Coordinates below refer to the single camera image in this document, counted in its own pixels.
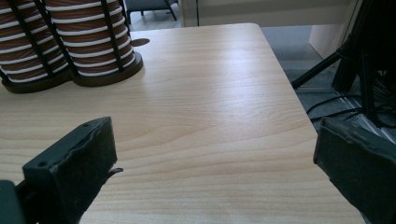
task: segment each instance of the gray floor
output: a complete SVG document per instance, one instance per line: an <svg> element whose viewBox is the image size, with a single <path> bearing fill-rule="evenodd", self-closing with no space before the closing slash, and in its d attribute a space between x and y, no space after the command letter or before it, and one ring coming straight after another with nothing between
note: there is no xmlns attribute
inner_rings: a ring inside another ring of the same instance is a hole
<svg viewBox="0 0 396 224"><path fill-rule="evenodd" d="M177 21L174 21L167 10L146 11L145 16L140 12L131 14L132 31L159 30L181 27L180 11L177 4L172 5L172 9L177 15ZM266 39L273 49L280 65L285 71L290 81L304 74L307 70L322 61L322 58L309 45L309 35L312 26L284 26L284 27L265 27L262 28ZM307 110L310 106L324 100L339 96L340 93L332 89L332 79L336 67L326 68L316 77L306 82L296 93L302 102L303 107ZM360 94L359 79L355 81L351 91L343 94L355 95ZM343 98L330 102L329 104L319 106L308 114L309 118L319 118L338 111L358 107L359 98ZM339 119L346 119L350 114L339 116ZM396 131L391 129L378 129L375 125L363 115L347 119L354 125L361 126L372 133L387 138L389 141L396 143ZM318 129L319 122L313 122Z"/></svg>
<svg viewBox="0 0 396 224"><path fill-rule="evenodd" d="M175 21L169 10L145 11L144 16L140 12L131 13L131 31L161 30L181 27L180 9L178 4L173 4L172 9L177 17Z"/></svg>

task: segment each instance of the paper cup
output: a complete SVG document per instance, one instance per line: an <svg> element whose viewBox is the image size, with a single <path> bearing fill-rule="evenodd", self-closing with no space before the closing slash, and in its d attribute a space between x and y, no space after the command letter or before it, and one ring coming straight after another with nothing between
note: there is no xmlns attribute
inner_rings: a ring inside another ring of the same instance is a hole
<svg viewBox="0 0 396 224"><path fill-rule="evenodd" d="M122 12L122 7L117 7L117 9L110 11L109 14L110 16L119 14ZM76 19L64 19L64 20L57 20L57 19L52 19L52 21L56 24L64 24L64 23L78 23L78 22L84 22L84 21L96 21L99 19L103 19L105 17L105 14L97 14L97 15L92 15L92 16L86 16L82 18L76 18Z"/></svg>
<svg viewBox="0 0 396 224"><path fill-rule="evenodd" d="M121 59L121 63L122 65L125 65L127 63L129 63L132 59L134 58L133 54L130 54L124 58ZM78 71L82 74L84 73L91 73L92 76L93 74L100 74L100 73L104 73L104 72L109 72L112 71L114 69L118 69L118 65L116 62L113 63L108 63L105 65L99 65L99 66L95 66L95 67L78 67Z"/></svg>
<svg viewBox="0 0 396 224"><path fill-rule="evenodd" d="M4 29L0 29L0 38L12 36L12 35L19 35L22 33L23 30L20 26L11 26Z"/></svg>
<svg viewBox="0 0 396 224"><path fill-rule="evenodd" d="M34 31L41 27L46 27L47 29L49 29L47 24L45 23L44 19L42 19L42 18L38 18L37 20L26 22L26 25L30 31Z"/></svg>
<svg viewBox="0 0 396 224"><path fill-rule="evenodd" d="M98 3L98 0L47 0L48 7L70 7L84 4Z"/></svg>
<svg viewBox="0 0 396 224"><path fill-rule="evenodd" d="M46 59L46 62L49 63L51 62L51 60L57 59L59 57L63 57L59 49L44 54L44 58ZM28 69L30 67L35 67L40 64L41 61L38 59L37 55L33 55L30 57L2 63L2 68L8 71L18 71L18 70Z"/></svg>
<svg viewBox="0 0 396 224"><path fill-rule="evenodd" d="M39 32L45 31L45 30L47 30L47 26L42 26L42 27L34 29L33 31L31 31L31 33L32 34L37 34ZM18 34L15 34L15 35L2 36L2 37L0 37L0 42L6 42L8 40L17 39L17 38L21 38L21 37L24 37L24 36L26 36L26 34L24 32L18 33Z"/></svg>
<svg viewBox="0 0 396 224"><path fill-rule="evenodd" d="M95 7L82 7L78 8L81 5L74 6L75 9L69 10L54 10L54 7L47 7L47 10L50 11L51 17L56 20L73 20L73 19L80 19L86 17L92 17L96 15L103 14L103 7L102 5L96 4ZM120 8L120 4L118 1L112 1L107 3L108 11L115 11Z"/></svg>
<svg viewBox="0 0 396 224"><path fill-rule="evenodd" d="M125 26L122 25L115 26L113 29L114 34L122 34L125 30L128 31L125 28ZM84 43L84 42L93 43L94 41L98 41L100 39L107 39L107 38L109 38L109 33L107 29L97 33L86 34L86 35L62 35L62 40L64 42L75 43L75 44Z"/></svg>
<svg viewBox="0 0 396 224"><path fill-rule="evenodd" d="M129 55L132 55L132 54L134 54L134 51L133 51L133 49L130 49L127 53L121 55L120 57L122 59L124 59L124 58L126 58L126 57L128 57ZM103 65L106 65L106 64L110 64L110 63L115 63L116 61L117 61L116 59L112 59L110 61L99 62L99 63L76 63L75 62L75 65L77 67L96 67L96 66L103 66Z"/></svg>
<svg viewBox="0 0 396 224"><path fill-rule="evenodd" d="M120 38L116 39L117 46L120 46L129 40L130 40L130 38L128 35L123 35ZM72 57L73 57L73 55L76 55L76 54L77 55L92 54L93 56L95 56L96 55L95 53L102 52L102 51L105 51L108 49L113 49L110 41L107 41L105 43L98 44L98 45L88 46L88 47L70 47L70 46L68 46L67 48L69 49L70 55Z"/></svg>
<svg viewBox="0 0 396 224"><path fill-rule="evenodd" d="M53 47L51 49L48 49L48 50L44 51L43 54L45 55L45 57L48 60L48 59L57 57L57 55L62 54L62 52L61 52L61 50L59 49L58 46L55 46L55 47ZM4 65L7 65L7 64L23 63L23 62L30 61L30 60L32 60L34 58L38 58L37 55L32 50L29 50L28 54L21 55L20 57L15 57L13 55L12 58L10 58L10 59L7 59L5 61L0 61L0 64L2 64L4 66Z"/></svg>
<svg viewBox="0 0 396 224"><path fill-rule="evenodd" d="M61 61L64 61L63 55L58 55L57 57L49 60L48 65L50 67L50 70L53 71L54 69L57 69L60 66L59 62ZM3 65L2 69L3 71L5 71L6 74L11 75L11 74L24 74L24 73L32 72L41 67L44 67L41 61L38 58L34 58L33 60L24 63Z"/></svg>
<svg viewBox="0 0 396 224"><path fill-rule="evenodd" d="M29 4L32 4L32 0L19 0L17 3L18 6L25 6ZM0 10L8 9L8 8L9 8L9 4L7 1L0 1Z"/></svg>
<svg viewBox="0 0 396 224"><path fill-rule="evenodd" d="M128 29L126 27L121 27L123 31L121 33L115 33L115 38L121 38L123 36L127 36ZM108 32L103 33L103 36L97 36L96 39L93 39L88 42L66 42L64 41L64 45L67 47L75 47L75 48L88 48L90 46L96 46L104 43L108 43L111 41L110 34Z"/></svg>
<svg viewBox="0 0 396 224"><path fill-rule="evenodd" d="M113 27L122 25L125 23L125 19L122 18L121 21L117 21L115 23L113 23ZM83 30L83 31L71 31L71 32L64 32L61 30L57 30L58 34L61 36L69 36L69 35L90 35L90 34L94 34L94 33L98 33L98 32L102 32L107 30L107 26L102 26L99 28L94 28L94 29L90 29L90 30Z"/></svg>
<svg viewBox="0 0 396 224"><path fill-rule="evenodd" d="M23 7L20 9L20 13L24 18L30 18L40 14L36 7ZM6 24L13 21L17 21L17 18L12 11L0 15L0 24Z"/></svg>
<svg viewBox="0 0 396 224"><path fill-rule="evenodd" d="M67 62L64 59L58 60L57 62L51 64L49 67L53 71L53 73L57 73L62 69L66 68ZM43 67L37 68L34 71L29 72L22 72L18 74L7 74L10 81L15 83L26 83L35 80L39 80L40 78L47 77L48 74L46 73Z"/></svg>
<svg viewBox="0 0 396 224"><path fill-rule="evenodd" d="M110 16L110 19L111 22L114 24L118 21L121 21L123 19L123 16L121 13L118 13ZM107 23L105 20L101 19L94 22L82 21L78 23L57 23L56 26L60 31L63 32L81 32L107 26Z"/></svg>
<svg viewBox="0 0 396 224"><path fill-rule="evenodd" d="M120 55L127 54L129 51L132 50L131 46L126 46L123 49L120 49ZM115 59L115 55L113 50L105 55L96 56L91 58L74 58L73 61L79 64L96 64L96 63L103 63L110 60Z"/></svg>
<svg viewBox="0 0 396 224"><path fill-rule="evenodd" d="M124 49L124 48L128 48L131 49L132 46L130 44L131 39L129 37L126 37L126 41L119 46L119 50L122 52L122 54L126 53L128 50ZM94 58L94 57L101 57L102 55L106 55L106 54L114 54L114 49L112 47L109 47L108 49L105 50L101 50L101 51L96 51L93 53L83 53L83 54L78 54L78 53L73 53L73 52L69 52L70 56L75 58L75 60L78 59L89 59L89 58Z"/></svg>
<svg viewBox="0 0 396 224"><path fill-rule="evenodd" d="M49 49L58 47L58 45L55 43L55 41L51 41L51 36L50 36L47 41L41 40L38 47L42 52L45 52ZM33 55L35 55L35 51L32 49L32 46L29 44L26 46L21 46L17 49L0 50L0 61L13 61L17 59L30 57Z"/></svg>
<svg viewBox="0 0 396 224"><path fill-rule="evenodd" d="M42 41L43 39L49 38L51 36L52 35L49 30L44 30L33 34L33 37L36 39L37 42ZM7 41L0 41L0 43L1 43L0 50L17 49L18 47L30 45L30 41L25 35L15 39L9 39Z"/></svg>
<svg viewBox="0 0 396 224"><path fill-rule="evenodd" d="M128 67L128 66L131 65L133 62L134 62L134 57L132 58L131 61L129 61L128 63L124 64L124 65L123 65L123 68ZM97 73L97 72L96 72L96 73L84 73L84 72L79 72L79 73L80 73L82 76L84 76L84 77L101 77L101 76L111 75L111 74L113 74L113 73L115 73L115 72L118 72L118 71L120 71L120 69L117 67L117 68L115 68L115 69L108 70L108 71L105 71L105 72L99 72L99 73Z"/></svg>

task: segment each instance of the light wood grain surface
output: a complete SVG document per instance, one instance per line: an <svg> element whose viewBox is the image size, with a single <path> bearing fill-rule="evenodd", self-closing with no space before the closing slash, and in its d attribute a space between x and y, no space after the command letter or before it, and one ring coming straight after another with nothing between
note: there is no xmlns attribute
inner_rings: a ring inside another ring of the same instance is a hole
<svg viewBox="0 0 396 224"><path fill-rule="evenodd" d="M0 179L113 119L124 172L81 223L362 223L312 162L317 134L254 24L133 32L145 67L102 88L0 90Z"/></svg>

